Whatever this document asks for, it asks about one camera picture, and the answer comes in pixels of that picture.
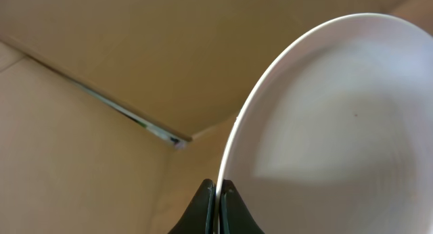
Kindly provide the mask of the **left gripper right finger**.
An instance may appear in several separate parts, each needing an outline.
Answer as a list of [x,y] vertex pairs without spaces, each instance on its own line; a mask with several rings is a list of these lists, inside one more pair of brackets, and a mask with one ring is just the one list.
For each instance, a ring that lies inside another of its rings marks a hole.
[[219,224],[222,234],[264,234],[230,180],[223,181]]

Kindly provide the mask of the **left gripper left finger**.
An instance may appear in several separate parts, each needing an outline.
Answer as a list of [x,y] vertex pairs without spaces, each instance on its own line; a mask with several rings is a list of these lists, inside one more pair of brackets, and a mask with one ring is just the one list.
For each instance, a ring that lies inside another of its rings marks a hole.
[[213,234],[215,196],[216,185],[212,180],[204,179],[168,234]]

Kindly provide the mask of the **white plate top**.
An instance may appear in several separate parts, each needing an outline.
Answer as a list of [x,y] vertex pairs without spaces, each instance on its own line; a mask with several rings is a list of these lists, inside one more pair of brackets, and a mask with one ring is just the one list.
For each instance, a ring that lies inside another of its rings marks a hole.
[[249,94],[218,180],[265,233],[431,233],[431,35],[371,13],[303,34]]

